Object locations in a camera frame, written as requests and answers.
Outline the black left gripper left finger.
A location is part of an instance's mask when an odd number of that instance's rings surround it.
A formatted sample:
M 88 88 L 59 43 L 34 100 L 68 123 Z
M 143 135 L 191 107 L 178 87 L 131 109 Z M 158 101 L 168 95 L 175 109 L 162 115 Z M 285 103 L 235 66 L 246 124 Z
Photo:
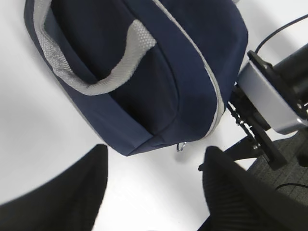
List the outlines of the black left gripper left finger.
M 2 231 L 90 231 L 108 181 L 108 149 L 98 144 L 66 171 L 0 207 Z

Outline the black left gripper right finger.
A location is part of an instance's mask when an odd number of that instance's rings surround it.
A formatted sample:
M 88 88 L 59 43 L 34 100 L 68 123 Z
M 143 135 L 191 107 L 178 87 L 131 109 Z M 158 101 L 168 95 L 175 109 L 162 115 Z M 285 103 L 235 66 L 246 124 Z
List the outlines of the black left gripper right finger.
M 199 166 L 209 217 L 201 231 L 306 231 L 308 208 L 260 182 L 215 146 Z

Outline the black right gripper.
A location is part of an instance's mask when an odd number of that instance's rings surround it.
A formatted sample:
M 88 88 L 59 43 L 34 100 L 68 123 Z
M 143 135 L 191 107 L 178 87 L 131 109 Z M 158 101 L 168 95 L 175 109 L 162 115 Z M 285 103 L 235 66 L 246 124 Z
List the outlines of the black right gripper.
M 264 61 L 254 51 L 249 51 L 247 55 L 249 61 L 252 61 L 288 103 L 288 87 L 279 75 L 274 72 L 272 64 Z M 273 170 L 277 170 L 286 165 L 287 161 L 285 157 L 266 134 L 267 130 L 271 128 L 270 125 L 253 106 L 237 83 L 233 88 L 228 103 L 228 109 L 237 125 L 246 133 L 246 137 L 227 149 L 227 154 L 232 156 L 235 160 L 259 157 L 262 155 Z

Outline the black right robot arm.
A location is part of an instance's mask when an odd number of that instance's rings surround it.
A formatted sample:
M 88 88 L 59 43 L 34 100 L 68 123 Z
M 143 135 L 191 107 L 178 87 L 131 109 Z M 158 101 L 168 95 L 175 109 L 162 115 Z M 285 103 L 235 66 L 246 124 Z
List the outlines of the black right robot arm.
M 228 109 L 246 137 L 225 151 L 233 160 L 264 156 L 277 170 L 287 161 L 266 134 L 287 135 L 308 127 L 308 47 L 301 47 L 276 65 L 255 51 L 239 74 Z

